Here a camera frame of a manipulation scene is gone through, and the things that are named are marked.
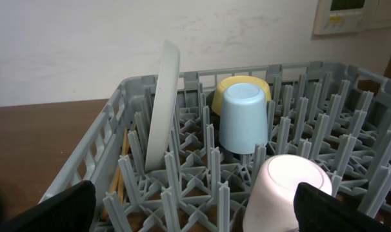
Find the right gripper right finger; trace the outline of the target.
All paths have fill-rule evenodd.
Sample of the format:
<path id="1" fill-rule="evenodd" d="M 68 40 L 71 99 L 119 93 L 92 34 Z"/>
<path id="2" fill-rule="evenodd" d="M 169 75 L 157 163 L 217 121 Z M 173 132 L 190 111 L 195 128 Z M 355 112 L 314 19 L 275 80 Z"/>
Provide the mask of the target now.
<path id="1" fill-rule="evenodd" d="M 391 227 L 306 182 L 297 186 L 294 213 L 299 232 L 391 232 Z"/>

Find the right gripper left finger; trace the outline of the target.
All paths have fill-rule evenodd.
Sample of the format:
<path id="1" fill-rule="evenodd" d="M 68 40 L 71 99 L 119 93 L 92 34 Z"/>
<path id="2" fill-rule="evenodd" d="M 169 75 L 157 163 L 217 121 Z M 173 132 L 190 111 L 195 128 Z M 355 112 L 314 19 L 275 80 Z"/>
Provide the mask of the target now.
<path id="1" fill-rule="evenodd" d="M 0 231 L 88 231 L 95 206 L 95 186 L 83 180 L 1 224 Z"/>

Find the pink cup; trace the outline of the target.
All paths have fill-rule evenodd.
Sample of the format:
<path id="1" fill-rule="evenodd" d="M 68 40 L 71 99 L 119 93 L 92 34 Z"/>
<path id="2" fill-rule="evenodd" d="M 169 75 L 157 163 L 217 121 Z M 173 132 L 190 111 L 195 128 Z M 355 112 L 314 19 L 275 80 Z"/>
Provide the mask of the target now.
<path id="1" fill-rule="evenodd" d="M 264 161 L 248 200 L 243 231 L 297 231 L 293 201 L 301 182 L 332 194 L 328 175 L 311 160 L 297 155 L 276 155 Z"/>

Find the wooden chopstick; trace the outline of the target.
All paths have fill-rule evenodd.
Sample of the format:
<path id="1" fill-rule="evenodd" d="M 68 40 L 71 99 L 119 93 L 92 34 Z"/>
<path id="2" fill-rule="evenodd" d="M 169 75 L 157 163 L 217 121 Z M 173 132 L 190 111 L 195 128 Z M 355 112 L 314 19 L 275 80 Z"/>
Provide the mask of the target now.
<path id="1" fill-rule="evenodd" d="M 130 142 L 128 140 L 128 128 L 125 128 L 121 156 L 124 157 L 127 155 L 129 150 Z M 121 168 L 118 168 L 117 196 L 121 204 L 123 204 L 124 195 L 124 180 L 121 173 Z"/>
<path id="2" fill-rule="evenodd" d="M 125 128 L 125 130 L 124 130 L 124 137 L 123 137 L 123 145 L 122 145 L 122 150 L 121 150 L 121 154 L 122 155 L 126 155 L 127 152 L 128 152 L 127 133 L 128 133 L 128 129 Z M 109 192 L 112 193 L 112 192 L 114 192 L 114 191 L 116 191 L 118 189 L 120 176 L 121 176 L 121 171 L 119 170 L 119 167 L 117 167 L 117 169 L 115 171 L 115 174 L 114 174 L 114 178 L 113 178 L 112 183 L 110 185 Z M 104 209 L 103 212 L 101 213 L 101 220 L 102 221 L 108 220 L 108 212 L 107 212 L 106 209 Z"/>

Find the grey dishwasher rack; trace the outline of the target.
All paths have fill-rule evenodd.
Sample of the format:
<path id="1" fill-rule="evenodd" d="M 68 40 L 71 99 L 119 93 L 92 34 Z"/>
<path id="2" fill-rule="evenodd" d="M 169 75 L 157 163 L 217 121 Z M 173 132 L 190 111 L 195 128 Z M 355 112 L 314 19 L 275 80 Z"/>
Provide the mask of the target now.
<path id="1" fill-rule="evenodd" d="M 267 145 L 224 150 L 212 99 L 223 77 L 270 85 Z M 341 63 L 185 72 L 166 166 L 145 173 L 156 75 L 125 79 L 44 197 L 82 180 L 95 186 L 91 231 L 240 231 L 259 167 L 272 155 L 306 157 L 326 171 L 345 204 L 391 226 L 391 80 Z M 124 130 L 130 150 L 121 156 Z M 109 192 L 117 167 L 124 200 Z M 101 220 L 106 209 L 108 220 Z"/>

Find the grey round plate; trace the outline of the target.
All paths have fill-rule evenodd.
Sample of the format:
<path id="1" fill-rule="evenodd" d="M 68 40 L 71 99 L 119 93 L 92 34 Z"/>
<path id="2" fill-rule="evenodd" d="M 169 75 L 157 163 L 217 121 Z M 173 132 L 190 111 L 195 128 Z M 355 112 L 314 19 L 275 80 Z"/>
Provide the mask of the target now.
<path id="1" fill-rule="evenodd" d="M 179 66 L 179 48 L 166 40 L 161 52 L 161 65 L 155 89 L 145 161 L 146 171 L 159 168 L 164 161 L 174 117 Z"/>

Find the light blue cup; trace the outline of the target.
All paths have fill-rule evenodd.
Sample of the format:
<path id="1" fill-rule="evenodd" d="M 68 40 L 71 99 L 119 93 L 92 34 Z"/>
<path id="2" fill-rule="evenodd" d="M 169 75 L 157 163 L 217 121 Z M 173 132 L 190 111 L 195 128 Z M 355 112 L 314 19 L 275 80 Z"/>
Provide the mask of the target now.
<path id="1" fill-rule="evenodd" d="M 219 142 L 224 149 L 240 155 L 253 153 L 256 145 L 268 144 L 266 96 L 262 88 L 238 83 L 224 91 Z"/>

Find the yellow saucer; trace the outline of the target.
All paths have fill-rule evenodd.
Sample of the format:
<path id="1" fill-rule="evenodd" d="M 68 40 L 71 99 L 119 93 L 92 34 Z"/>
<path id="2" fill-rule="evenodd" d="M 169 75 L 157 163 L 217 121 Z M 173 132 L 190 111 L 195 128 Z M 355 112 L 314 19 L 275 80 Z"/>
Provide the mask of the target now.
<path id="1" fill-rule="evenodd" d="M 227 77 L 226 79 L 222 80 L 216 87 L 216 90 L 214 92 L 214 98 L 212 101 L 212 111 L 217 114 L 218 116 L 221 115 L 221 105 L 223 100 L 223 94 L 225 90 L 234 85 L 239 83 L 250 83 L 257 85 L 261 87 L 265 93 L 266 96 L 266 102 L 271 101 L 271 93 L 270 93 L 270 87 L 269 84 L 257 77 L 247 76 L 247 75 L 238 75 L 238 76 L 232 76 Z"/>

